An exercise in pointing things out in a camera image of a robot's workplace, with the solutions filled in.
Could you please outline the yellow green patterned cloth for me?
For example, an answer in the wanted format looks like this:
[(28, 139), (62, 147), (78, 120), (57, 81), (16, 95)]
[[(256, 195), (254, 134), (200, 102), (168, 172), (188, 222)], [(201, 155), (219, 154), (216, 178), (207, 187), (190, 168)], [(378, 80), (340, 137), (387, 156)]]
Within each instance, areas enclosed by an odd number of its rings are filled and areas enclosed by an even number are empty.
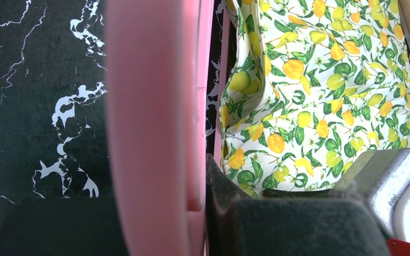
[(227, 1), (235, 64), (221, 171), (266, 189), (331, 189), (364, 152), (410, 148), (410, 63), (397, 1)]

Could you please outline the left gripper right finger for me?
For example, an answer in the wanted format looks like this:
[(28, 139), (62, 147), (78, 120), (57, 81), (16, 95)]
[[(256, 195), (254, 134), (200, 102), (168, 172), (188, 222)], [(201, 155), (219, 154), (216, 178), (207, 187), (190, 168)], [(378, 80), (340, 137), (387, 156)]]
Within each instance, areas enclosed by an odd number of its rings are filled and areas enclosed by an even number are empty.
[(208, 255), (389, 255), (357, 200), (255, 199), (206, 157)]

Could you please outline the pink hanger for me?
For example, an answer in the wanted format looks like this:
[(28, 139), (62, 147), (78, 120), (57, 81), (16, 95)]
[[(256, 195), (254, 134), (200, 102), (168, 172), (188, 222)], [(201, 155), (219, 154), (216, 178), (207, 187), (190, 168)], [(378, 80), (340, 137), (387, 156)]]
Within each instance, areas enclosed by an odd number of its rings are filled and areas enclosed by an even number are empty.
[(130, 255), (207, 255), (213, 1), (109, 1), (106, 124)]

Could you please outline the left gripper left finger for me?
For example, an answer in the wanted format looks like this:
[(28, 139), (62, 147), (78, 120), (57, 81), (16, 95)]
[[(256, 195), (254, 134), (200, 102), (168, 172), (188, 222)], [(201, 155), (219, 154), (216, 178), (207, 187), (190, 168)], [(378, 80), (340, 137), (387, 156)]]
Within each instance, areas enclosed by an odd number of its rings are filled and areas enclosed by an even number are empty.
[(0, 224), (0, 255), (129, 255), (112, 198), (37, 199)]

